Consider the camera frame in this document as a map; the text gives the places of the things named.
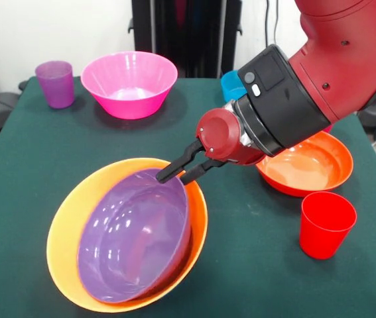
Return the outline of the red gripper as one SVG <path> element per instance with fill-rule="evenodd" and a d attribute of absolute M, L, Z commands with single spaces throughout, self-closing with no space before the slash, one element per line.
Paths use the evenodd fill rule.
<path fill-rule="evenodd" d="M 212 168 L 224 166 L 226 162 L 238 165 L 254 165 L 260 162 L 266 154 L 253 145 L 250 146 L 250 141 L 244 145 L 241 142 L 244 134 L 245 130 L 232 112 L 223 108 L 208 111 L 198 122 L 197 139 L 185 148 L 181 157 L 157 173 L 157 181 L 165 184 L 177 176 L 195 159 L 197 153 L 203 150 L 210 159 L 186 171 L 180 177 L 184 185 L 196 181 Z"/>

